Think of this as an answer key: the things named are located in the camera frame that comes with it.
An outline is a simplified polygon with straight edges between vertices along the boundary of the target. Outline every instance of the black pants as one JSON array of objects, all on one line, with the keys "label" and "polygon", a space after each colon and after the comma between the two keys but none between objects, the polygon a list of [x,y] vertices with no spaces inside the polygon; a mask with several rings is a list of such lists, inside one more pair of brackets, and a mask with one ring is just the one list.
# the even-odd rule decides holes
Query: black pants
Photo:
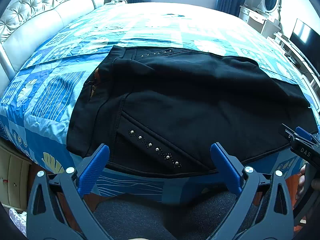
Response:
[{"label": "black pants", "polygon": [[140,176],[207,174],[215,142],[245,163],[288,147],[281,123],[317,132],[309,106],[248,58],[114,46],[82,89],[67,149],[86,157],[105,143],[108,168]]}]

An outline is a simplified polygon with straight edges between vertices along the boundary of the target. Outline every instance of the beige leather bed side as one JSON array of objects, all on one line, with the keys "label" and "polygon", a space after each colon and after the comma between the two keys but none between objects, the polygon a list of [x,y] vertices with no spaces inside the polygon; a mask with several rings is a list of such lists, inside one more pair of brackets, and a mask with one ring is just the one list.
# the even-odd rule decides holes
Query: beige leather bed side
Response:
[{"label": "beige leather bed side", "polygon": [[31,161],[0,138],[0,200],[4,207],[27,209],[27,181]]}]

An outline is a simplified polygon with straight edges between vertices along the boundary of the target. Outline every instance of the tv screen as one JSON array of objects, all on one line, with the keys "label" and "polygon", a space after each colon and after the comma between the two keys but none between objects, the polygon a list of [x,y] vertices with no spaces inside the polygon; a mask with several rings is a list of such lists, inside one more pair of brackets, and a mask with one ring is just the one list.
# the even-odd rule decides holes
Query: tv screen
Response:
[{"label": "tv screen", "polygon": [[320,35],[297,19],[290,41],[305,55],[317,72],[320,73]]}]

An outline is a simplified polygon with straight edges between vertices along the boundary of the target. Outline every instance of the drawer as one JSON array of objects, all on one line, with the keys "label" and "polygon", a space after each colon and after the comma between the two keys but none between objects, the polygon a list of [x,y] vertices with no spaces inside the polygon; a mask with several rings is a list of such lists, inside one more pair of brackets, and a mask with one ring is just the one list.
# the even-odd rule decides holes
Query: drawer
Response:
[{"label": "drawer", "polygon": [[249,12],[249,17],[251,17],[253,20],[261,24],[264,24],[264,21],[266,20],[266,18],[263,17],[262,15],[258,13],[253,13],[253,12]]},{"label": "drawer", "polygon": [[247,10],[246,8],[241,7],[240,11],[246,15],[249,15],[249,10]]}]

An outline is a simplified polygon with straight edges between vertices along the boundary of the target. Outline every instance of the cream leather headboard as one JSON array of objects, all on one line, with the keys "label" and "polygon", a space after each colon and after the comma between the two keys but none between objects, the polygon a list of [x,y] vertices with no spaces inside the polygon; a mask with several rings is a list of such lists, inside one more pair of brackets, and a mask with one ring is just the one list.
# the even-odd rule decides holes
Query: cream leather headboard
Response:
[{"label": "cream leather headboard", "polygon": [[42,42],[103,4],[104,0],[18,0],[8,6],[0,18],[0,97],[7,87],[3,83],[12,80]]}]

